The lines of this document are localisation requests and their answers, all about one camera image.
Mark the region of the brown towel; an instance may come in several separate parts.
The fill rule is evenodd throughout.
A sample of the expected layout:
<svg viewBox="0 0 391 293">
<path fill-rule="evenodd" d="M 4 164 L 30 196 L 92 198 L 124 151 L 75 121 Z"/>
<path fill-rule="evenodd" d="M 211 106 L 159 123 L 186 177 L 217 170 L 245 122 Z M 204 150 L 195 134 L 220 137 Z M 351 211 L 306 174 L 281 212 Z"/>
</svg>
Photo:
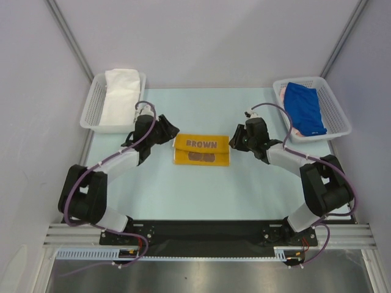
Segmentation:
<svg viewBox="0 0 391 293">
<path fill-rule="evenodd" d="M 229 136 L 178 134 L 174 140 L 174 164 L 230 166 Z"/>
</svg>

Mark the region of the white towel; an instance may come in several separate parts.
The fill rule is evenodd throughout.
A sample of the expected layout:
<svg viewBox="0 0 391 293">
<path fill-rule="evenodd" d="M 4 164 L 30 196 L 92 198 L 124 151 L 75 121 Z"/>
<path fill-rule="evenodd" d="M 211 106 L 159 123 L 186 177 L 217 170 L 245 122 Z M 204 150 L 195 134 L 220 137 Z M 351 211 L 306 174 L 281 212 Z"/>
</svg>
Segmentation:
<svg viewBox="0 0 391 293">
<path fill-rule="evenodd" d="M 134 69 L 112 69 L 104 73 L 106 96 L 100 126 L 128 126 L 133 123 L 135 105 L 141 93 L 140 74 Z"/>
</svg>

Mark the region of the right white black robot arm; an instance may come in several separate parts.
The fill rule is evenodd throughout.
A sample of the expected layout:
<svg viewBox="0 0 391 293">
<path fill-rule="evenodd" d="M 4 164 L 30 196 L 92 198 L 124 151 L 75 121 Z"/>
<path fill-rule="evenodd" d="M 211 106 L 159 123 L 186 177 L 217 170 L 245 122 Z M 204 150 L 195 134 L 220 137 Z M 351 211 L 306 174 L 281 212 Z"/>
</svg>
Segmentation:
<svg viewBox="0 0 391 293">
<path fill-rule="evenodd" d="M 282 141 L 269 138 L 266 122 L 261 117 L 238 124 L 229 146 L 251 152 L 265 164 L 283 168 L 300 178 L 304 204 L 285 217 L 280 227 L 279 237 L 288 245 L 296 245 L 302 240 L 303 231 L 354 199 L 353 189 L 336 156 L 312 157 L 285 147 Z"/>
</svg>

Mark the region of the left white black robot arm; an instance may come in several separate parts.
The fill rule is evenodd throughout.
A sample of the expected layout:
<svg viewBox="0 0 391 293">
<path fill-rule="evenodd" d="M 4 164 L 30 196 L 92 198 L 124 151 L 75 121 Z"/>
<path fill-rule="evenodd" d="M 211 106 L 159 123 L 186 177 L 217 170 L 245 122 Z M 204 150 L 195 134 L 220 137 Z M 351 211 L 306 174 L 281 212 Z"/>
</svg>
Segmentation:
<svg viewBox="0 0 391 293">
<path fill-rule="evenodd" d="M 153 146 L 171 141 L 179 132 L 164 115 L 154 118 L 143 114 L 116 153 L 92 167 L 72 165 L 58 202 L 65 222 L 70 226 L 90 224 L 111 230 L 115 240 L 129 244 L 134 239 L 133 219 L 108 206 L 108 185 L 141 165 Z"/>
</svg>

